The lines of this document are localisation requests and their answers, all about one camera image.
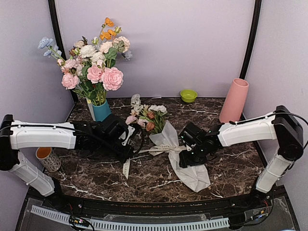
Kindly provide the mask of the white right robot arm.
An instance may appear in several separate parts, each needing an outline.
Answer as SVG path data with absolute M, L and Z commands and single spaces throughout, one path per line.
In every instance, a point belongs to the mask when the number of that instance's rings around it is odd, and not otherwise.
M 186 149 L 181 151 L 180 167 L 187 168 L 205 164 L 209 154 L 217 150 L 246 142 L 276 141 L 277 149 L 265 169 L 257 178 L 255 191 L 246 197 L 250 209 L 264 201 L 264 194 L 302 157 L 307 142 L 304 141 L 301 116 L 279 105 L 273 112 L 242 120 L 219 123 L 208 131 L 194 123 L 187 124 L 180 138 Z

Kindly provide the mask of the white paper bouquet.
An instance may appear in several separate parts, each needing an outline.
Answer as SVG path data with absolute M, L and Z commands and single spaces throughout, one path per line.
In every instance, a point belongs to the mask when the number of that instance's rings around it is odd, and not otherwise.
M 166 119 L 167 108 L 164 105 L 146 105 L 141 103 L 139 94 L 134 94 L 130 100 L 131 113 L 126 119 L 128 125 L 139 125 L 150 133 L 149 138 L 154 146 L 141 150 L 140 153 L 148 152 L 152 156 L 168 153 L 168 158 L 173 171 L 188 188 L 199 192 L 210 186 L 208 171 L 204 165 L 196 167 L 180 167 L 180 152 L 186 151 L 181 146 L 176 129 Z

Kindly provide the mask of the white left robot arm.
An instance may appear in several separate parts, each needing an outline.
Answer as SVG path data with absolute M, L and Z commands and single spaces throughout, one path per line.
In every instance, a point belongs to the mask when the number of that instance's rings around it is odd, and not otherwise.
M 68 206 L 60 184 L 38 170 L 22 153 L 26 148 L 63 148 L 91 150 L 106 148 L 124 163 L 134 154 L 128 144 L 137 131 L 120 117 L 110 114 L 104 121 L 73 121 L 65 123 L 29 123 L 5 115 L 0 124 L 0 169 L 19 177 L 36 189 L 58 210 Z

